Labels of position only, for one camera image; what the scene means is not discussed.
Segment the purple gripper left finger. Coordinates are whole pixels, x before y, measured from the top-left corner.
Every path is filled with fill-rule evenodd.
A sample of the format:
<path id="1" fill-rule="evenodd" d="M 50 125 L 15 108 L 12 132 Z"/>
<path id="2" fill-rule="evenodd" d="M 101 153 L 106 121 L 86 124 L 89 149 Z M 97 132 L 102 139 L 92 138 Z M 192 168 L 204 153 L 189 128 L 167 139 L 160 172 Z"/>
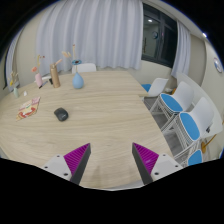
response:
<path id="1" fill-rule="evenodd" d="M 79 185 L 90 154 L 91 145 L 87 143 L 66 155 L 55 155 L 42 166 L 42 169 Z"/>

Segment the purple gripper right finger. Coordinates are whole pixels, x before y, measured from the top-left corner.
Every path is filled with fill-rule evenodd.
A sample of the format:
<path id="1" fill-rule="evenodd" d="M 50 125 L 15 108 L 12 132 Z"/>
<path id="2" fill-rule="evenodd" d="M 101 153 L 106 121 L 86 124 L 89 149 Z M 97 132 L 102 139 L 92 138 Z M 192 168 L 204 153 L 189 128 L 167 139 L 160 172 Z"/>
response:
<path id="1" fill-rule="evenodd" d="M 132 154 L 144 185 L 182 169 L 168 154 L 157 154 L 137 143 L 132 144 Z"/>

